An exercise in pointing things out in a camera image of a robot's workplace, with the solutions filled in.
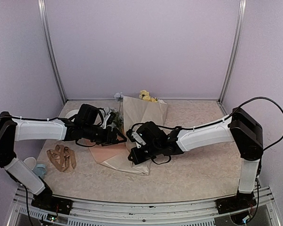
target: black joint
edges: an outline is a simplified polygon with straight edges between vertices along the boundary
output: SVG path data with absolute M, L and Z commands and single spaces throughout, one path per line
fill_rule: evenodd
M 263 131 L 261 125 L 243 109 L 232 115 L 230 131 L 241 154 L 248 161 L 261 159 L 263 155 Z
M 110 117 L 107 120 L 107 125 L 111 125 L 113 120 L 116 118 L 117 114 L 115 114 L 114 112 L 110 113 Z
M 99 109 L 97 107 L 82 104 L 79 112 L 75 117 L 75 125 L 82 126 L 84 124 L 93 125 L 99 114 Z
M 149 159 L 155 159 L 160 154 L 164 156 L 183 154 L 183 151 L 176 143 L 179 131 L 179 129 L 175 129 L 167 135 L 154 122 L 145 122 L 136 132 L 141 135 L 146 145 L 140 148 L 132 148 L 128 160 L 137 165 Z
M 236 195 L 220 198 L 216 201 L 216 206 L 218 210 L 218 214 L 225 214 L 234 211 L 239 211 L 243 209 L 247 209 L 250 205 L 255 206 L 257 204 L 254 193 L 243 194 L 239 191 Z
M 3 168 L 10 164 L 10 162 L 16 158 L 14 152 L 15 133 L 17 123 L 14 122 L 8 112 L 2 112 L 0 117 L 6 116 L 6 118 L 0 119 L 0 167 Z

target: white cup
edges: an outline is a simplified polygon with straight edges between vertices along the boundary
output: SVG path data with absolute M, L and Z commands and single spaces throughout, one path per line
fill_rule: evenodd
M 37 160 L 34 157 L 28 157 L 24 159 L 23 162 L 25 163 L 26 166 L 28 166 L 30 170 L 33 170 L 37 164 Z
M 71 116 L 74 116 L 75 114 L 78 114 L 78 113 L 79 113 L 78 109 L 72 110 L 66 114 L 65 118 L 69 119 Z

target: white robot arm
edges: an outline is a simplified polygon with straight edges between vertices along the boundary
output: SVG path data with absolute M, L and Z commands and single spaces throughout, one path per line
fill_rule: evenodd
M 241 108 L 233 109 L 231 115 L 188 129 L 182 127 L 166 128 L 157 126 L 151 121 L 138 124 L 141 124 L 141 126 L 136 131 L 133 129 L 137 124 L 127 131 L 128 138 L 137 144 L 135 148 L 131 149 L 128 157 L 134 164 L 140 164 L 149 159 L 154 161 L 159 154 L 169 156 L 169 159 L 171 159 L 171 155 L 183 154 L 197 147 L 236 142 L 242 159 L 237 195 L 227 200 L 219 200 L 222 205 L 217 203 L 217 206 L 221 206 L 218 211 L 220 214 L 236 211 L 233 208 L 235 206 L 233 203 L 240 203 L 240 200 L 248 201 L 244 202 L 244 205 L 248 203 L 256 205 L 253 190 L 256 177 L 260 173 L 263 155 L 262 127 L 244 110 Z M 160 128 L 172 130 L 167 135 Z
M 98 116 L 101 118 L 101 123 L 94 124 Z M 117 128 L 109 126 L 114 117 L 113 113 L 102 115 L 99 108 L 91 105 L 82 105 L 78 113 L 69 119 L 32 120 L 2 112 L 0 114 L 0 167 L 34 194 L 33 206 L 54 211 L 57 205 L 68 206 L 68 208 L 62 208 L 65 209 L 63 213 L 68 214 L 71 201 L 52 197 L 52 191 L 47 184 L 17 158 L 14 142 L 40 139 L 78 141 L 85 138 L 102 146 L 119 144 L 125 142 L 126 137 Z

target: purple wall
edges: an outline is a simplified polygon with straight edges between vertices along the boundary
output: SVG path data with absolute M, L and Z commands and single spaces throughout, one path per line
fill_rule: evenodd
M 238 0 L 46 1 L 69 99 L 134 95 L 218 99 Z
M 0 0 L 0 112 L 52 117 L 61 110 L 37 1 Z M 19 142 L 19 158 L 37 157 L 43 142 Z M 0 226 L 17 185 L 0 169 Z
M 248 0 L 239 52 L 225 99 L 228 112 L 243 101 L 266 96 L 283 107 L 283 0 Z M 283 133 L 280 111 L 267 101 L 244 107 L 264 130 L 265 146 Z M 283 141 L 263 156 L 261 181 L 270 185 L 283 219 Z

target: marble table surface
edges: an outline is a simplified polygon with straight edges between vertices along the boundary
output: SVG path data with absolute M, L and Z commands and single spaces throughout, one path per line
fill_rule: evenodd
M 166 126 L 192 127 L 217 120 L 223 115 L 215 101 L 166 100 Z M 68 101 L 60 117 L 83 103 L 118 108 L 118 102 Z M 75 151 L 77 167 L 59 172 L 46 151 L 63 143 Z M 89 149 L 74 142 L 47 140 L 38 158 L 47 167 L 45 182 L 54 194 L 109 202 L 180 202 L 234 194 L 241 171 L 235 143 L 209 145 L 173 156 L 168 164 L 151 164 L 150 174 L 140 176 L 97 164 Z

